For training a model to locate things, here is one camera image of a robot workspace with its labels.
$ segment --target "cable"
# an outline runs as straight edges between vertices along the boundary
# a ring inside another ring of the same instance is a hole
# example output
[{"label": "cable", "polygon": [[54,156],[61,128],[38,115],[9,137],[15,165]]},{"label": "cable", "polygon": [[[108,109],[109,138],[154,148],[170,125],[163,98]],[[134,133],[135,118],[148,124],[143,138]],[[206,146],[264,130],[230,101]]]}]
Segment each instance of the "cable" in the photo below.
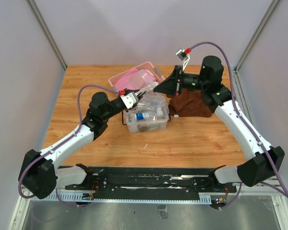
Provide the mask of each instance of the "cable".
[{"label": "cable", "polygon": [[190,49],[192,50],[192,49],[194,49],[194,48],[196,48],[196,47],[198,47],[198,46],[200,46],[200,45],[204,45],[204,44],[213,45],[213,46],[215,46],[216,48],[218,48],[218,49],[220,50],[220,52],[222,53],[222,55],[223,55],[223,57],[224,57],[224,59],[225,59],[227,68],[228,68],[229,80],[230,80],[230,88],[231,88],[231,99],[232,99],[232,104],[233,104],[233,106],[234,106],[234,109],[235,109],[237,115],[238,115],[238,116],[240,117],[240,119],[242,120],[242,122],[245,124],[245,126],[246,126],[246,127],[249,129],[249,131],[253,134],[253,136],[255,137],[256,141],[257,141],[258,143],[261,143],[261,144],[260,144],[260,147],[263,149],[264,153],[266,154],[266,156],[267,156],[267,158],[268,158],[268,160],[269,160],[269,162],[270,162],[270,164],[271,164],[271,166],[272,166],[272,169],[273,169],[273,171],[274,171],[274,173],[275,173],[275,176],[276,176],[276,178],[278,179],[278,181],[279,181],[282,189],[284,190],[284,193],[286,194],[286,197],[288,198],[288,189],[286,188],[283,180],[281,179],[281,177],[280,177],[280,175],[279,175],[279,173],[278,173],[278,170],[277,170],[277,168],[276,168],[276,166],[275,166],[275,164],[274,164],[274,162],[273,162],[273,160],[272,160],[272,158],[271,158],[271,156],[270,156],[270,153],[269,153],[268,150],[265,148],[265,146],[263,145],[263,143],[260,141],[260,138],[258,137],[258,135],[256,134],[256,132],[252,129],[252,127],[247,123],[247,121],[243,118],[243,116],[240,116],[240,112],[239,112],[239,110],[238,110],[238,108],[237,108],[237,105],[236,105],[236,94],[235,94],[235,89],[234,89],[234,87],[233,87],[233,80],[232,80],[231,68],[230,68],[229,60],[228,60],[228,58],[227,58],[224,50],[223,50],[219,45],[217,45],[216,43],[207,42],[207,41],[206,41],[206,42],[197,43],[197,44],[191,46]]},{"label": "cable", "polygon": [[240,194],[240,192],[241,192],[241,188],[242,188],[242,183],[239,183],[239,184],[240,184],[240,186],[239,186],[238,192],[237,192],[237,194],[235,195],[235,197],[234,197],[227,205],[225,205],[225,206],[223,206],[223,207],[220,207],[221,210],[223,210],[223,209],[227,208],[228,206],[230,206],[230,205],[231,205],[232,203],[234,203],[235,200],[238,198],[238,196],[239,196],[239,194]]},{"label": "cable", "polygon": [[77,128],[77,130],[75,131],[75,134],[72,134],[70,135],[68,138],[66,138],[64,141],[62,141],[61,143],[59,143],[57,146],[55,146],[54,148],[52,148],[50,151],[46,152],[45,154],[39,156],[38,158],[36,158],[34,161],[32,161],[26,168],[25,170],[23,171],[23,173],[21,174],[20,178],[19,178],[19,183],[18,183],[18,193],[19,195],[22,197],[22,198],[25,198],[25,199],[30,199],[32,197],[34,197],[35,195],[25,195],[23,194],[22,192],[22,184],[23,184],[23,180],[24,180],[24,177],[25,175],[28,173],[28,171],[32,168],[33,165],[35,165],[39,160],[41,160],[42,158],[48,156],[49,154],[51,154],[52,151],[55,151],[56,149],[58,149],[59,147],[61,147],[62,145],[64,145],[66,142],[68,142],[70,139],[72,139],[81,129],[81,126],[82,126],[82,115],[81,115],[81,108],[80,108],[80,96],[81,96],[81,92],[87,88],[87,87],[96,87],[96,88],[100,88],[100,89],[103,89],[103,90],[106,90],[106,91],[109,91],[109,92],[112,92],[112,93],[115,93],[115,94],[118,94],[118,92],[116,91],[113,91],[111,89],[107,89],[103,86],[100,86],[100,85],[94,85],[94,84],[88,84],[88,85],[84,85],[78,92],[78,97],[77,97],[77,107],[78,107],[78,114],[79,114],[79,118],[80,118],[80,121],[79,121],[79,126]]}]

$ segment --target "red connector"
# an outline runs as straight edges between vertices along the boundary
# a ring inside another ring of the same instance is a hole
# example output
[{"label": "red connector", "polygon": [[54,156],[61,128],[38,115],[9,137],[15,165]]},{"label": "red connector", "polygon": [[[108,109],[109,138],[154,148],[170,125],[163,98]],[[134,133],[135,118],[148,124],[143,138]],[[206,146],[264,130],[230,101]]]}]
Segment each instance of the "red connector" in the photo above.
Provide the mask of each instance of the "red connector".
[{"label": "red connector", "polygon": [[126,93],[125,90],[120,90],[119,91],[119,96],[125,95],[125,93]]},{"label": "red connector", "polygon": [[186,53],[186,54],[189,54],[189,53],[191,53],[191,49],[190,48],[187,48],[184,52]]}]

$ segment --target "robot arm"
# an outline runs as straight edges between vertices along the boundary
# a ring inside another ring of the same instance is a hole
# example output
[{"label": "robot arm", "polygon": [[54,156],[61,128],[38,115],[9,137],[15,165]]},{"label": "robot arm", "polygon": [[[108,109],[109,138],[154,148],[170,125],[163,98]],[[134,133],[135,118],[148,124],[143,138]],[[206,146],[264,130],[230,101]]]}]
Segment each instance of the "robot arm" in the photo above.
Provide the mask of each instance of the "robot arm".
[{"label": "robot arm", "polygon": [[[63,161],[84,145],[96,140],[108,127],[107,122],[111,117],[134,108],[144,93],[144,90],[124,90],[113,101],[109,101],[103,92],[94,94],[80,127],[39,152],[32,149],[26,153],[18,180],[39,199],[47,197],[55,188],[83,183],[87,175],[91,174],[88,168],[78,164],[59,169]],[[37,158],[40,160],[28,169]]]},{"label": "robot arm", "polygon": [[[185,63],[190,57],[183,50],[177,53],[177,56],[183,60],[183,66],[175,66],[170,76],[154,88],[155,92],[170,95],[179,95],[183,88],[188,90],[201,90],[201,98],[212,113],[215,113],[229,128],[233,136],[240,144],[247,161],[241,165],[221,166],[213,170],[211,174],[212,185],[218,186],[229,182],[243,182],[247,186],[254,186],[272,176],[274,172],[269,160],[261,147],[261,144],[268,150],[277,170],[284,158],[284,151],[281,147],[272,147],[258,133],[258,131],[249,122],[247,117],[239,108],[234,107],[230,90],[222,82],[224,67],[221,60],[215,56],[207,56],[203,59],[200,74],[185,73]],[[254,135],[242,121],[255,131],[260,137],[258,143]]]}]

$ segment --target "red wire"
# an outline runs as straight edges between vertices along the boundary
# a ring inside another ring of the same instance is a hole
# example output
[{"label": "red wire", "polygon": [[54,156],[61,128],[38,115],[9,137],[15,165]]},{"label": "red wire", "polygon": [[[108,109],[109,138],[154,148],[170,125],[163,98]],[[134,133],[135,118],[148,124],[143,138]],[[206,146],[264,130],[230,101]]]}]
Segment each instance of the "red wire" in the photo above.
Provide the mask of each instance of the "red wire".
[{"label": "red wire", "polygon": [[94,182],[93,182],[93,187],[92,187],[92,190],[91,190],[91,194],[93,193],[93,190],[94,190],[94,183],[97,183],[97,185],[98,185],[98,187],[97,187],[97,189],[96,189],[96,193],[97,193],[98,190],[99,190],[99,182],[98,182],[98,181],[94,181]]},{"label": "red wire", "polygon": [[98,190],[99,190],[99,182],[98,181],[94,181],[94,183],[97,183],[97,185],[98,185],[98,187],[97,187],[97,189],[96,189],[96,193],[98,193]]},{"label": "red wire", "polygon": [[225,195],[225,198],[226,198],[227,195],[228,195],[228,193],[229,193],[229,191],[228,191],[228,186],[227,186],[227,185],[225,186],[225,190],[226,190],[226,195]]}]

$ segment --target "metal floor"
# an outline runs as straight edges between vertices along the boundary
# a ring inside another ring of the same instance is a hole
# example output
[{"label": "metal floor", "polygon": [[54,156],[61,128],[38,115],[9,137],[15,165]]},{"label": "metal floor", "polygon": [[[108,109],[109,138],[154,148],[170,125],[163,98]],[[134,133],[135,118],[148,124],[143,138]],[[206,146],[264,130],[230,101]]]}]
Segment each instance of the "metal floor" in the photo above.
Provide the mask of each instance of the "metal floor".
[{"label": "metal floor", "polygon": [[209,205],[170,204],[166,215],[158,207],[93,203],[72,208],[56,201],[31,201],[23,230],[280,230],[270,196],[241,196],[223,211]]}]

